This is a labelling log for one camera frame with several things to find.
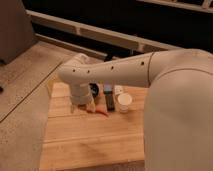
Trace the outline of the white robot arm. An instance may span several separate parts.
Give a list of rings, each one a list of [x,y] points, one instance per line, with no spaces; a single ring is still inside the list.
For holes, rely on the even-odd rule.
[[[213,54],[200,49],[151,52],[89,64],[77,54],[59,77],[74,104],[91,100],[90,83],[146,87],[145,171],[213,171]]]

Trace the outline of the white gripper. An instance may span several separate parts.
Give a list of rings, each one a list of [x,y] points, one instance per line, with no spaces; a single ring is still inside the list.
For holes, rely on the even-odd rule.
[[[88,84],[70,85],[70,99],[75,105],[87,105],[89,112],[96,111],[96,104],[91,102],[93,97],[90,86]],[[70,112],[74,112],[74,106],[70,106]]]

